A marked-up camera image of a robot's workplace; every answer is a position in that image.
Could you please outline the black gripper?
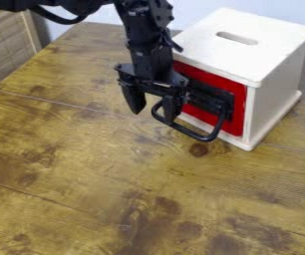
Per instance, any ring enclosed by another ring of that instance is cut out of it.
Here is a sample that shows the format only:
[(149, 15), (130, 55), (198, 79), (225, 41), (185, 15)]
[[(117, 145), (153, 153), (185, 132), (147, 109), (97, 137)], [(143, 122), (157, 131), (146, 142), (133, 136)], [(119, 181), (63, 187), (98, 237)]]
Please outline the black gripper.
[(172, 96), (188, 86), (188, 78), (173, 67), (173, 51), (184, 51), (169, 29), (127, 29), (133, 61), (118, 64), (119, 85), (131, 111), (138, 115), (147, 105), (147, 94), (162, 99), (165, 123), (172, 125), (182, 110), (182, 97)]

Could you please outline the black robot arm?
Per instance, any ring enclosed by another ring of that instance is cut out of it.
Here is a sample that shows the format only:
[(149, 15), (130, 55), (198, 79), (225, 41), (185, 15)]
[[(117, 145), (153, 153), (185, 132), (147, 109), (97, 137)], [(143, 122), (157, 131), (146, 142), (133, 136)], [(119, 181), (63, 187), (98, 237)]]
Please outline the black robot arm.
[(161, 97), (154, 117), (173, 125), (181, 114), (188, 79), (173, 68), (173, 54), (182, 46), (173, 40), (174, 20), (168, 0), (0, 0), (0, 11), (32, 11), (46, 19), (74, 25), (107, 9), (125, 26), (131, 61), (118, 64), (119, 84), (131, 111), (147, 105), (147, 95)]

